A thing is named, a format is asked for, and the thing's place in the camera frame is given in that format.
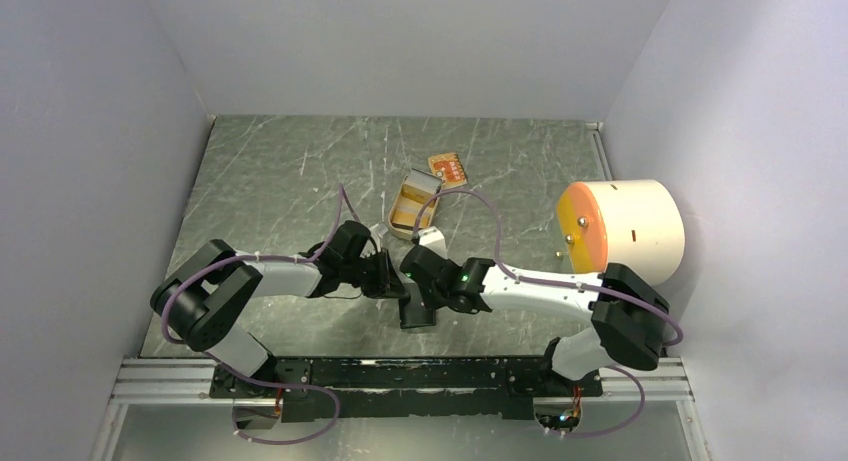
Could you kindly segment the black card holder wallet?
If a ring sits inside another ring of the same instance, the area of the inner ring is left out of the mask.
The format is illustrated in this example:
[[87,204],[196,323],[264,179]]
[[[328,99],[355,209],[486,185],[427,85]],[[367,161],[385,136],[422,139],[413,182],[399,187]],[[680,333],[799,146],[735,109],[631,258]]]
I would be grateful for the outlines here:
[[406,294],[398,299],[399,325],[402,330],[427,328],[436,325],[436,314],[428,309],[414,282],[404,283]]

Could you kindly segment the grey credit card stack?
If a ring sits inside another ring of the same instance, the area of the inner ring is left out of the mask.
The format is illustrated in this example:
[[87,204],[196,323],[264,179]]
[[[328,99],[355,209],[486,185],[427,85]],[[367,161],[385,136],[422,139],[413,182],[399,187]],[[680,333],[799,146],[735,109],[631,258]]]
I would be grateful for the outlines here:
[[411,169],[402,183],[402,192],[405,197],[426,201],[442,188],[442,180],[424,171]]

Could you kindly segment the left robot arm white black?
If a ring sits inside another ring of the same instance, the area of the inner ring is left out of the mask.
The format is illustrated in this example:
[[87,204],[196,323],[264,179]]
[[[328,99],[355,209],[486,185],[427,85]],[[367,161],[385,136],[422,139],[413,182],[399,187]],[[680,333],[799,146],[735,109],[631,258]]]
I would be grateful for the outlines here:
[[154,290],[150,306],[173,343],[229,366],[242,389],[261,397],[279,379],[278,361],[238,325],[247,303],[273,296],[326,298],[342,286],[369,299],[408,295],[388,251],[354,220],[296,256],[238,252],[213,239]]

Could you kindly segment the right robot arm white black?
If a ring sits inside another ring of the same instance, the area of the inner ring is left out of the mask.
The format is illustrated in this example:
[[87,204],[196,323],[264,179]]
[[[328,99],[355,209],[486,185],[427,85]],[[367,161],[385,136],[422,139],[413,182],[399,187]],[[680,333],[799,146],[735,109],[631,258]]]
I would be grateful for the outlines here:
[[457,264],[415,246],[401,261],[400,271],[417,285],[423,306],[431,310],[515,310],[582,323],[583,330],[549,345],[539,379],[550,394],[565,394],[602,367],[618,364],[652,371],[659,364],[669,305],[626,265],[563,274],[499,266],[488,258]]

